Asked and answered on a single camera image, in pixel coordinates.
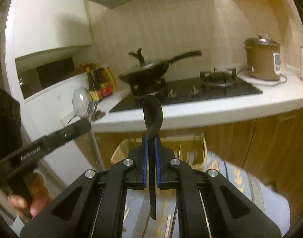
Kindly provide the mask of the person's left hand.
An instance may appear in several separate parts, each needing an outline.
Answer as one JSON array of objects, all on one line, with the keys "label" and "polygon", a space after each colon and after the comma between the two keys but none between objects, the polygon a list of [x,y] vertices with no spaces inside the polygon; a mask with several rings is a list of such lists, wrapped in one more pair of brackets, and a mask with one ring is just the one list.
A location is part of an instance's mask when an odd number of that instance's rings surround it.
[{"label": "person's left hand", "polygon": [[44,184],[43,177],[34,173],[25,180],[25,187],[29,191],[28,196],[10,194],[8,202],[17,215],[24,221],[30,222],[52,201]]}]

